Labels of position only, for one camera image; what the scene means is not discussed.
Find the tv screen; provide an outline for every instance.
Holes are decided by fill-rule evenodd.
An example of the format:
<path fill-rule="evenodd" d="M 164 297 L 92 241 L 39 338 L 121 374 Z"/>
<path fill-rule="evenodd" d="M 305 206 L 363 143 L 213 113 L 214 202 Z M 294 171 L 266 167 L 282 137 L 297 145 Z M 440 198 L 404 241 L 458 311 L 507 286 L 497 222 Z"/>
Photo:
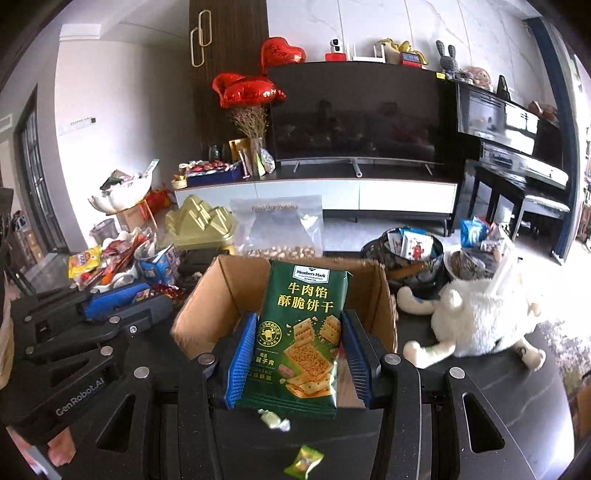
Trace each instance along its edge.
<path fill-rule="evenodd" d="M 387 158 L 436 163 L 441 142 L 435 72 L 363 61 L 269 69 L 285 94 L 271 107 L 276 160 Z"/>
<path fill-rule="evenodd" d="M 564 170 L 560 129 L 493 93 L 460 85 L 458 127 Z"/>

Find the blue gripper pad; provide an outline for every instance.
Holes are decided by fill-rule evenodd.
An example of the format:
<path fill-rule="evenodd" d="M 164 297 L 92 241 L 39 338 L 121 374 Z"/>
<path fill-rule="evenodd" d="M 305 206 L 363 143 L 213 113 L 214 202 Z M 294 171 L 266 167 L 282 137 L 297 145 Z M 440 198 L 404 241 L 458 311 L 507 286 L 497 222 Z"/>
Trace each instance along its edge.
<path fill-rule="evenodd" d="M 228 368 L 228 383 L 226 386 L 225 400 L 228 408 L 234 408 L 237 400 L 242 397 L 242 390 L 246 383 L 248 369 L 251 366 L 252 354 L 255 349 L 256 313 L 250 313 L 249 319 L 242 334 L 242 338 L 236 347 L 234 358 Z"/>
<path fill-rule="evenodd" d="M 146 290 L 149 287 L 146 282 L 135 281 L 111 291 L 92 294 L 90 299 L 82 306 L 84 316 L 86 320 L 90 321 L 106 320 L 105 316 L 109 312 L 112 312 L 118 307 L 130 304 L 137 292 Z"/>
<path fill-rule="evenodd" d="M 347 312 L 343 312 L 343 332 L 341 341 L 343 342 L 343 347 L 347 354 L 347 363 L 349 365 L 351 377 L 353 378 L 353 384 L 355 385 L 357 396 L 367 407 L 369 407 L 373 400 L 371 398 L 371 369 L 359 341 L 358 333 L 355 331 L 352 322 L 359 323 L 359 319 L 356 316 L 354 319 L 351 319 Z"/>

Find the gold plastic lid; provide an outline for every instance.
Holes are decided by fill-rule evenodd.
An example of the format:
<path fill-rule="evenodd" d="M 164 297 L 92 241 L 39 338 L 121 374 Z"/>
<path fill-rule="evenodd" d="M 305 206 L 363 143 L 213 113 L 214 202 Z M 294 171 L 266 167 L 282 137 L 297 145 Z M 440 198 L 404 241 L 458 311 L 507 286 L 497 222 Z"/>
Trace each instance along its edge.
<path fill-rule="evenodd" d="M 189 195 L 179 210 L 166 214 L 165 238 L 183 250 L 228 247 L 234 225 L 227 208 L 212 208 L 197 195 Z"/>

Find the red heart balloon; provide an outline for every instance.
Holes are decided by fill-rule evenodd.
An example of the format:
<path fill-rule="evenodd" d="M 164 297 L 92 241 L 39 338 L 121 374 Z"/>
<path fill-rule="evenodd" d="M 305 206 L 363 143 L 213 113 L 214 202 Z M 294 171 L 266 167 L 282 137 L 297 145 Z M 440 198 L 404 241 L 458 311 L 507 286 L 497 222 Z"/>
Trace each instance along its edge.
<path fill-rule="evenodd" d="M 240 108 L 285 99 L 285 93 L 267 77 L 245 77 L 236 73 L 221 73 L 213 79 L 212 88 L 220 97 L 222 108 Z"/>
<path fill-rule="evenodd" d="M 267 74 L 267 67 L 286 63 L 303 63 L 306 52 L 303 48 L 292 47 L 283 37 L 267 38 L 261 45 L 261 73 Z"/>

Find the white drawer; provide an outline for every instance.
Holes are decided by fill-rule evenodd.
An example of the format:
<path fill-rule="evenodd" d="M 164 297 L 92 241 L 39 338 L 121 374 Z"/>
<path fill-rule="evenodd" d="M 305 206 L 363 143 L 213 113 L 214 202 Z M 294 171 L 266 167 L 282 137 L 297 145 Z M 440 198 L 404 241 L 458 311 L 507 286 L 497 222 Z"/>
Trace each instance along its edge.
<path fill-rule="evenodd" d="M 226 207 L 229 209 L 230 200 L 232 199 L 255 199 L 256 188 L 254 183 L 234 183 L 178 190 L 174 194 L 177 197 L 179 206 L 183 205 L 185 198 L 194 194 L 208 202 L 212 207 Z"/>
<path fill-rule="evenodd" d="M 456 183 L 415 180 L 360 180 L 360 210 L 452 213 Z"/>
<path fill-rule="evenodd" d="M 260 199 L 322 195 L 324 210 L 359 210 L 359 180 L 278 180 L 256 183 Z"/>

